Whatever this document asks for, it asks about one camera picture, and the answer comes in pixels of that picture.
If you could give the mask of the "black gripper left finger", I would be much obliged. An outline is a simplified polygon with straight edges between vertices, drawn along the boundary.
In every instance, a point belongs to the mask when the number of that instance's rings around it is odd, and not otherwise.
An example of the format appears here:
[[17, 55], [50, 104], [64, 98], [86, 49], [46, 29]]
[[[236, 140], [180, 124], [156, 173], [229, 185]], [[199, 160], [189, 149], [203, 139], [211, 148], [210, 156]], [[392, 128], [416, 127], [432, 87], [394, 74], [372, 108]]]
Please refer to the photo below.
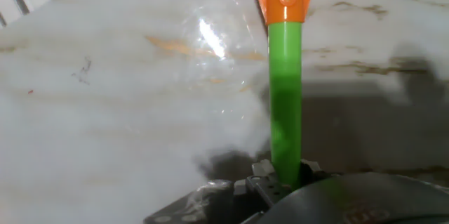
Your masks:
[[144, 224], [256, 224], [291, 193], [272, 163], [252, 165], [253, 174], [231, 182], [211, 180], [143, 220]]

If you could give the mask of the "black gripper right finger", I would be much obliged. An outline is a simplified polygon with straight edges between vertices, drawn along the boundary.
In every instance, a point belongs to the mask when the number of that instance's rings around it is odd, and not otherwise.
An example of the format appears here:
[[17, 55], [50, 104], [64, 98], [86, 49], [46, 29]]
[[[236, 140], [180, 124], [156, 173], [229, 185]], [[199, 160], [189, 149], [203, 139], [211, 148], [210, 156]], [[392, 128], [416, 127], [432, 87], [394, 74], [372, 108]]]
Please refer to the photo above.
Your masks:
[[320, 180], [341, 176], [341, 173], [332, 173], [324, 171], [317, 162], [302, 160], [300, 166], [301, 185], [309, 185]]

